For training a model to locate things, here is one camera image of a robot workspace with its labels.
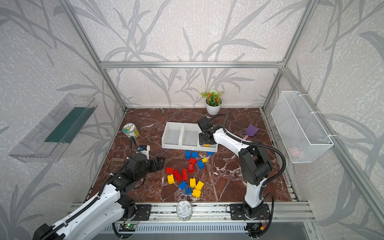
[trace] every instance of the clear plastic shelf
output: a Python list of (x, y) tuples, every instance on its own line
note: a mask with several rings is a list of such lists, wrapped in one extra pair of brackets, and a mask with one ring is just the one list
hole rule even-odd
[(57, 162), (96, 107), (94, 98), (68, 94), (9, 155), (22, 162)]

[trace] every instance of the red lego brick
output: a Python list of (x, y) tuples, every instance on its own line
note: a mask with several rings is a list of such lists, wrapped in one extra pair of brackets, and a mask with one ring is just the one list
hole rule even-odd
[(172, 173), (173, 172), (173, 168), (172, 167), (167, 167), (166, 168), (166, 173)]
[(187, 175), (187, 169), (183, 168), (183, 179), (184, 181), (188, 180), (188, 175)]
[(172, 174), (173, 174), (173, 176), (175, 176), (175, 178), (176, 178), (176, 180), (177, 180), (178, 182), (180, 182), (180, 181), (183, 179), (183, 177), (180, 175), (180, 173), (179, 173), (178, 170), (173, 171)]
[(193, 164), (188, 164), (188, 172), (191, 173), (191, 172), (195, 172), (195, 169), (193, 168)]
[(189, 162), (192, 163), (192, 164), (196, 164), (197, 160), (194, 159), (194, 158), (191, 158), (191, 160), (189, 160)]

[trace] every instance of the potted plant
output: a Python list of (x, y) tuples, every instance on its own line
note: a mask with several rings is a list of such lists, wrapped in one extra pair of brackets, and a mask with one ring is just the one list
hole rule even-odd
[(216, 115), (220, 111), (221, 103), (223, 102), (220, 97), (223, 93), (223, 91), (218, 92), (216, 89), (200, 93), (201, 97), (205, 99), (205, 106), (210, 115)]

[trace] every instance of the white flower pot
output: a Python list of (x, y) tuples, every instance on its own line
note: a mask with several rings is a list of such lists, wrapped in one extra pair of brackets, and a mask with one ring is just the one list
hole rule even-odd
[(212, 107), (212, 106), (208, 105), (207, 102), (205, 102), (205, 106), (207, 108), (208, 114), (210, 114), (210, 115), (218, 114), (218, 112), (220, 111), (220, 108), (221, 108), (221, 104), (216, 106), (216, 107)]

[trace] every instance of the green board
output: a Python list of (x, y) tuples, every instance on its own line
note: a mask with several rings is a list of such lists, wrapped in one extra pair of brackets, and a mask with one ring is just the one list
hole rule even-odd
[(45, 139), (45, 142), (71, 143), (84, 123), (95, 111), (93, 108), (76, 107), (61, 121), (61, 123)]

